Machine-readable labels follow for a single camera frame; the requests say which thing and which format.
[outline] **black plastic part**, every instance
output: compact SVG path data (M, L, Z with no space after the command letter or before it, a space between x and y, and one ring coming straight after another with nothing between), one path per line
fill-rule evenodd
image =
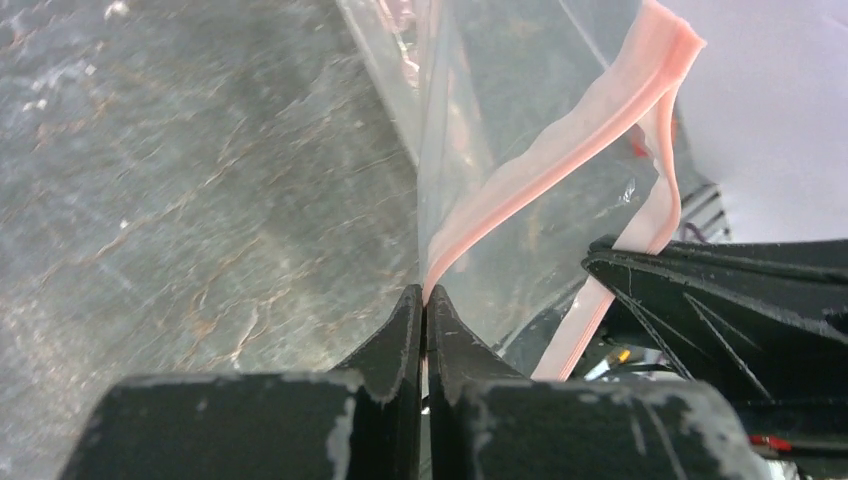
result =
M423 315L421 287L406 287L389 321L336 366L365 378L348 478L418 478Z
M840 399L848 370L827 366L848 364L848 335L831 325L848 311L848 269L818 256L834 243L848 257L846 242L672 244L660 256L598 250L583 265L681 373L731 402Z
M132 378L101 400L62 479L334 478L354 372Z
M768 478L705 384L471 383L458 410L465 478Z
M436 479L767 478L707 385L533 383L436 287L427 307Z
M463 435L462 389L471 381L524 379L492 352L456 314L437 285L427 306L427 359L430 387L430 450L433 478L475 478Z
M848 475L848 241L672 243L658 256L610 246L593 244L583 266L623 307L605 317L612 339L640 341L638 324L678 373L718 388L750 434L810 446L781 458Z

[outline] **clear plastic bag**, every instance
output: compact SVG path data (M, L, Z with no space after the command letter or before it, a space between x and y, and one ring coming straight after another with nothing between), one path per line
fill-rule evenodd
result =
M337 0L398 133L418 164L416 0Z
M589 3L417 5L425 296L442 284L489 344L574 298L538 378L569 375L611 301L583 285L589 243L656 253L677 226L672 107L703 46L654 1L620 36ZM635 125L653 162L619 139Z

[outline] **plastic bag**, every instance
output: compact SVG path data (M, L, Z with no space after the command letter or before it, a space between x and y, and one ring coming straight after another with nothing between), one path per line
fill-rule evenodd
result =
M679 221L672 108L703 41L645 1L604 71L616 42L593 42L578 14L566 1L419 4L425 297L444 285L490 344L572 298L591 241L626 224L615 248L656 253ZM616 142L634 125L653 164ZM612 294L589 279L573 298L535 378L568 377Z
M337 0L371 78L418 164L421 108L413 0Z

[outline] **gray marble surface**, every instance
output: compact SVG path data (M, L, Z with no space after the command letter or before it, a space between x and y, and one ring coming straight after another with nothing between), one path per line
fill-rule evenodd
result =
M0 478L131 373L323 369L417 277L333 0L0 3Z

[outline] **orange component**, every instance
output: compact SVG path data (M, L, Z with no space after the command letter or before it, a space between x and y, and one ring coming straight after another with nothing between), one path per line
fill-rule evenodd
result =
M633 125L633 128L627 132L627 139L630 141L630 148L633 150L633 155L637 157L647 157L648 147L645 146L645 132L638 125ZM677 139L677 117L671 117L671 143Z
M748 440L752 445L763 445L778 452L788 452L792 450L792 445L782 438L770 437L767 435L749 435Z

